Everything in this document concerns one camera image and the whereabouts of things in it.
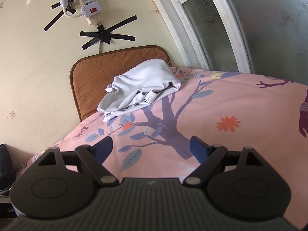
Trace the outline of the small wall sticker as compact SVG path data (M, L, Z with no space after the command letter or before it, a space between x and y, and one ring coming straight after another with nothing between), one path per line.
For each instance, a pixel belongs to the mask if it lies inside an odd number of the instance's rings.
M16 117L16 113L15 113L14 111L11 111L9 115L10 115L10 118L11 118L11 119L13 119L14 117Z

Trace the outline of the brown perforated cushion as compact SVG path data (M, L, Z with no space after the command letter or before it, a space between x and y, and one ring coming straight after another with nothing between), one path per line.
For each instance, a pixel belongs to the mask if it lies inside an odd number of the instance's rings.
M149 59L162 59L172 66L168 53L156 45L119 49L78 60L70 70L69 80L80 121L97 111L106 95L105 88L115 76Z

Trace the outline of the black tape cross lower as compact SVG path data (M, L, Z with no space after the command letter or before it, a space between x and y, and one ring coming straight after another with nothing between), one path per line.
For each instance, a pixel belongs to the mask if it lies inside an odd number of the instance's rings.
M110 28L104 28L104 26L101 24L97 27L97 32L88 32L88 31L81 31L80 36L81 37L91 37L91 40L85 43L82 46L83 50L88 49L89 47L93 46L97 42L103 42L106 44L110 44L111 40L118 39L118 40L126 40L126 41L135 41L136 37L131 35L124 35L124 34L117 34L113 33L114 30L127 25L129 23L132 23L133 21L137 20L137 16L131 16L130 18L127 18Z

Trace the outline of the pink floral bedsheet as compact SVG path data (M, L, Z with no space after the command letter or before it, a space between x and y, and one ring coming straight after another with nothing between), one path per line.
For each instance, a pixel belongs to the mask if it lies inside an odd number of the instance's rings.
M107 123L95 113L60 143L62 150L110 136L114 149L104 165L115 175L183 180L198 165L185 156L190 137L236 151L251 146L291 188L287 221L306 225L307 86L233 72L175 75L182 83L175 94Z

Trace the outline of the white window frame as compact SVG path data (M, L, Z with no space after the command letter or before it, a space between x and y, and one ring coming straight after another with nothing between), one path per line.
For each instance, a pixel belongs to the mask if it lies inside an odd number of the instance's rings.
M186 67L307 84L307 0L153 0Z

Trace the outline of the white garment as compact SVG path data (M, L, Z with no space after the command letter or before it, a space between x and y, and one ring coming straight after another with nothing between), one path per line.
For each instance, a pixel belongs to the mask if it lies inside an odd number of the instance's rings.
M164 60L150 59L115 76L97 111L104 114L103 121L107 122L160 101L180 87L180 81Z

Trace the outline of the white power strip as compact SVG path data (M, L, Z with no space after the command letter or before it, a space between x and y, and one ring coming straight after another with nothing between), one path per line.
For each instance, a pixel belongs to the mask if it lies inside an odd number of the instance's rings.
M81 12L88 25L99 26L101 24L101 6L97 0L78 0L81 6Z

